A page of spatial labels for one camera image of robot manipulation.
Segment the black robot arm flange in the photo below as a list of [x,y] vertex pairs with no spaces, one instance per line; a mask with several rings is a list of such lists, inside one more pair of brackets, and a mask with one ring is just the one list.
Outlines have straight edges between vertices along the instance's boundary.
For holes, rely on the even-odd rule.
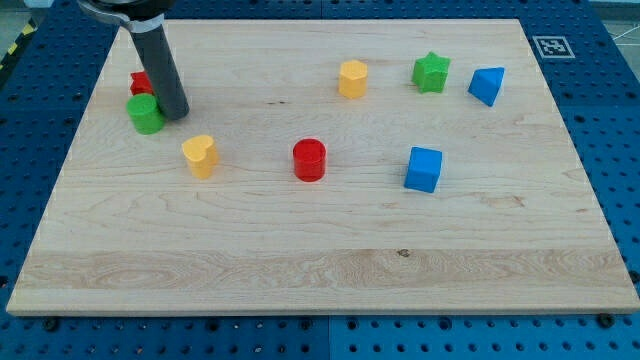
[[166,13],[175,3],[176,0],[77,0],[84,14],[111,25],[153,19]]

